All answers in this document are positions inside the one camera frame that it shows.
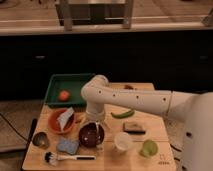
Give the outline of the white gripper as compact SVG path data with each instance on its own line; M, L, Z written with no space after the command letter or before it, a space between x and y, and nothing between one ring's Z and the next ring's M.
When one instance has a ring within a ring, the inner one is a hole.
M103 122L105 120L105 112L101 113L86 112L86 119L92 122Z

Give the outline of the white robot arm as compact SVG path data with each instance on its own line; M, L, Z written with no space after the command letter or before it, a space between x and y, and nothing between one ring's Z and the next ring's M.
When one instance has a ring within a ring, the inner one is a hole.
M89 120L105 119L105 104L176 119L184 123L180 171L213 171L213 92L111 88L96 75L81 89Z

